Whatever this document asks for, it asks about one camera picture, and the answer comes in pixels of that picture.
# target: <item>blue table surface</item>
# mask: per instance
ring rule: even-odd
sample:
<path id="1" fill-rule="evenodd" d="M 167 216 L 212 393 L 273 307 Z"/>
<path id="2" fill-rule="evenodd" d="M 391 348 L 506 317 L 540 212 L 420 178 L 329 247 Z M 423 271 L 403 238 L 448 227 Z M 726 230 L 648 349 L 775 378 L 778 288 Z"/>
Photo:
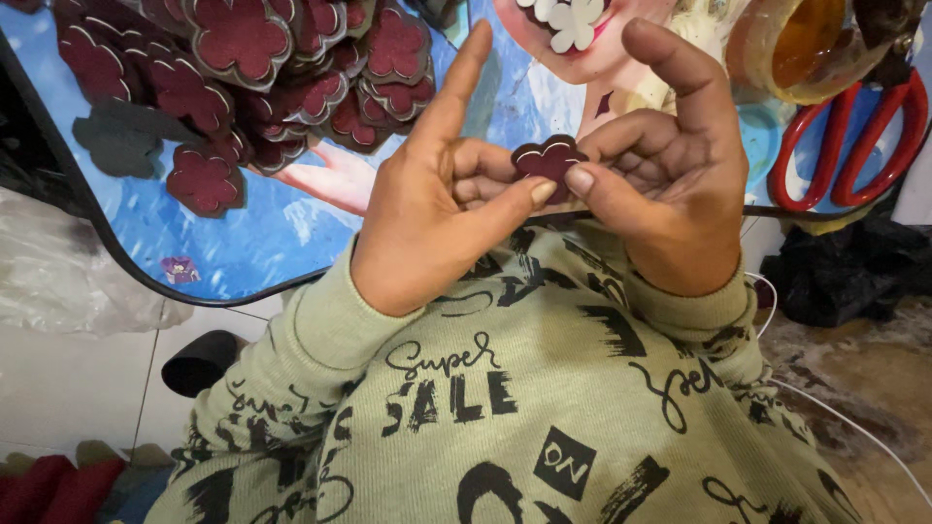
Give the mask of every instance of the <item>blue table surface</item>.
<path id="1" fill-rule="evenodd" d="M 506 34 L 491 0 L 470 0 L 468 9 L 470 20 L 486 18 L 495 34 Z M 929 23 L 932 21 L 926 17 L 923 29 Z M 84 174 L 118 242 L 132 262 L 157 282 L 194 300 L 256 296 L 270 287 L 328 268 L 362 224 L 358 216 L 245 169 L 242 170 L 247 186 L 245 207 L 229 210 L 219 220 L 199 218 L 165 190 L 175 143 L 165 143 L 153 179 L 103 174 L 71 133 L 75 118 L 86 117 L 90 106 L 81 96 L 71 71 L 59 58 L 50 11 L 25 15 L 0 5 L 0 29 Z M 432 56 L 438 84 L 443 83 L 444 71 L 456 54 L 455 43 L 461 41 L 463 27 L 448 33 L 449 38 L 433 33 Z M 932 74 L 932 53 L 922 48 L 921 35 L 917 42 L 913 63 L 928 78 Z M 528 54 L 511 38 L 496 38 L 495 52 L 473 96 L 464 135 L 514 149 L 524 143 L 542 142 L 556 133 L 576 133 L 581 105 L 549 103 L 540 92 L 541 88 L 549 90 L 553 101 L 581 100 L 584 87 L 566 84 L 544 68 L 530 65 Z M 869 119 L 879 96 L 870 90 L 859 95 L 843 157 Z M 783 130 L 795 108 L 771 102 L 739 109 L 751 165 L 746 204 L 771 206 L 764 175 L 773 165 Z M 797 148 L 796 169 L 790 170 L 789 177 L 791 196 L 801 196 L 808 187 L 827 119 L 828 112 L 810 128 Z M 898 114 L 875 147 L 856 189 L 866 185 L 892 154 L 901 121 Z M 377 167 L 403 139 L 395 135 L 374 155 L 363 159 Z M 309 152 L 297 162 L 323 165 L 319 157 Z M 838 213 L 844 209 L 825 199 L 814 211 Z M 160 261 L 169 256 L 190 257 L 201 280 L 170 284 L 160 266 Z"/>

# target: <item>white plastic bag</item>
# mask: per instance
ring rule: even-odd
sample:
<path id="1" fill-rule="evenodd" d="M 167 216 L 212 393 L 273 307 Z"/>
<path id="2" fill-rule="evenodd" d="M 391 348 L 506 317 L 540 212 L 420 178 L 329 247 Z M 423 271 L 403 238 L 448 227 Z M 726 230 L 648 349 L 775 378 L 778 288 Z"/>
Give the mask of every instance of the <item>white plastic bag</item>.
<path id="1" fill-rule="evenodd" d="M 178 325 L 194 308 L 136 282 L 86 220 L 0 187 L 0 322 L 98 337 Z"/>

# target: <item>purple cartoon sticker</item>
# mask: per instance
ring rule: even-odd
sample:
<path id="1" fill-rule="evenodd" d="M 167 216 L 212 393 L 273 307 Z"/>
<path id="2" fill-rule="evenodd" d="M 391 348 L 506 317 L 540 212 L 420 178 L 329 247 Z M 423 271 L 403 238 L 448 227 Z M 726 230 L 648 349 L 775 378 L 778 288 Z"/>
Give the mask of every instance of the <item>purple cartoon sticker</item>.
<path id="1" fill-rule="evenodd" d="M 162 258 L 161 266 L 169 283 L 192 283 L 200 280 L 198 268 L 187 256 Z"/>

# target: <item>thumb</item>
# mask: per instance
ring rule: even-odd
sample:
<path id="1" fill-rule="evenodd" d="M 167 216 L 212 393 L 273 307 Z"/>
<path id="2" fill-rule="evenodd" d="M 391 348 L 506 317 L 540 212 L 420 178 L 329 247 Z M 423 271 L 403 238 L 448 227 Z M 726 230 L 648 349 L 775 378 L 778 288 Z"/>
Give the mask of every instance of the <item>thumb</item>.
<path id="1" fill-rule="evenodd" d="M 569 168 L 569 190 L 609 229 L 623 236 L 644 232 L 657 202 L 644 198 L 621 175 L 592 162 Z"/>
<path id="2" fill-rule="evenodd" d="M 555 191 L 556 182 L 542 176 L 515 182 L 481 208 L 458 214 L 459 238 L 474 242 L 476 252 L 483 255 L 524 224 Z"/>

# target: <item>cartoon printed tabletop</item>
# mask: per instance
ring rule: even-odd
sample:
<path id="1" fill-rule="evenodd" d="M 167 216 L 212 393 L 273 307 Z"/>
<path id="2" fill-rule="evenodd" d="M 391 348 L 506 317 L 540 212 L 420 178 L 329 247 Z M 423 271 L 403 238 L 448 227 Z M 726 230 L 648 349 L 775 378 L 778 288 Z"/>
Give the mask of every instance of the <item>cartoon printed tabletop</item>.
<path id="1" fill-rule="evenodd" d="M 578 136 L 581 128 L 600 125 L 601 122 L 594 124 L 590 113 L 595 112 L 592 115 L 596 115 L 596 122 L 599 117 L 604 118 L 605 102 L 614 90 L 625 88 L 624 79 L 587 75 L 585 68 L 610 69 L 611 64 L 600 68 L 602 64 L 598 61 L 604 56 L 609 57 L 604 61 L 613 60 L 609 53 L 617 53 L 620 48 L 617 34 L 624 20 L 634 15 L 663 17 L 653 11 L 672 3 L 612 2 L 612 6 L 619 6 L 609 8 L 606 21 L 597 26 L 593 51 L 581 58 L 570 55 L 539 62 L 525 51 L 536 45 L 535 35 L 530 29 L 527 30 L 530 33 L 524 33 L 525 29 L 516 25 L 514 10 L 509 10 L 505 2 L 509 6 L 514 0 L 468 0 L 460 5 L 459 17 L 452 27 L 443 33 L 431 29 L 431 55 L 436 83 L 441 86 L 444 71 L 468 27 L 480 18 L 491 22 L 496 36 L 494 50 L 473 96 L 463 134 L 509 150 L 525 143 L 542 143 L 557 133 Z M 177 143 L 165 142 L 158 154 L 156 176 L 151 179 L 109 176 L 90 161 L 88 151 L 72 134 L 73 122 L 77 117 L 87 117 L 90 105 L 59 56 L 54 23 L 48 9 L 27 15 L 0 5 L 0 30 L 8 47 L 67 146 L 74 160 L 72 165 L 79 169 L 99 206 L 95 227 L 105 245 L 137 279 L 176 299 L 202 305 L 237 305 L 321 274 L 361 226 L 362 218 L 357 214 L 364 210 L 375 169 L 404 139 L 392 135 L 369 156 L 351 153 L 329 139 L 319 144 L 315 140 L 314 146 L 293 166 L 274 177 L 241 169 L 246 186 L 245 205 L 227 210 L 219 219 L 203 218 L 166 190 L 165 180 Z M 923 34 L 930 23 L 930 17 L 924 17 L 912 56 L 913 65 L 926 81 L 932 78 L 932 53 L 924 49 Z M 596 47 L 612 40 L 615 42 Z M 870 119 L 880 96 L 879 92 L 866 89 L 858 95 L 845 135 L 843 159 Z M 773 207 L 765 175 L 774 164 L 783 131 L 795 111 L 794 106 L 776 101 L 739 107 L 751 166 L 746 204 L 764 210 Z M 900 113 L 874 147 L 855 190 L 873 178 L 893 154 L 901 128 Z M 809 185 L 828 115 L 826 111 L 805 133 L 790 162 L 791 197 L 801 197 Z M 65 170 L 67 163 L 62 162 Z M 824 199 L 811 213 L 844 211 L 847 210 Z"/>

